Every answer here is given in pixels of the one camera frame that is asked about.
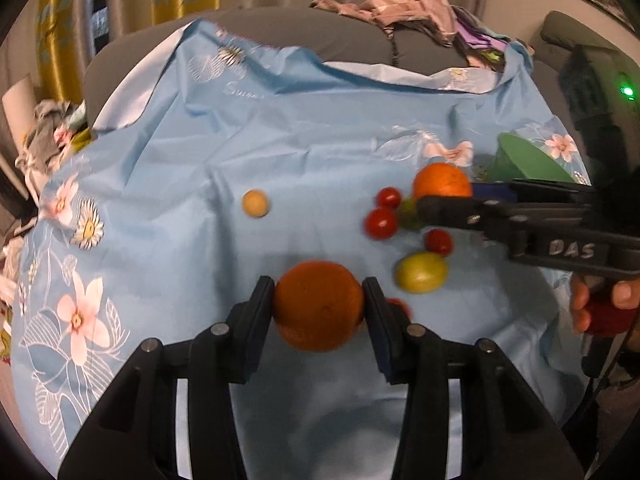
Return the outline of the person's right hand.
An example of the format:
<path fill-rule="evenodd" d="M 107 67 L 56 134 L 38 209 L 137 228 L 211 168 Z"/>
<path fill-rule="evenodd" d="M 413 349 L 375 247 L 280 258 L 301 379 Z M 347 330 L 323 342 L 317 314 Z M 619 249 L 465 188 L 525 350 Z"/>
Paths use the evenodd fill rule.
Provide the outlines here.
<path fill-rule="evenodd" d="M 639 352 L 639 280 L 620 281 L 608 287 L 591 289 L 585 275 L 570 279 L 570 316 L 576 334 L 615 335 L 629 320 L 636 325 L 629 331 L 626 348 Z"/>

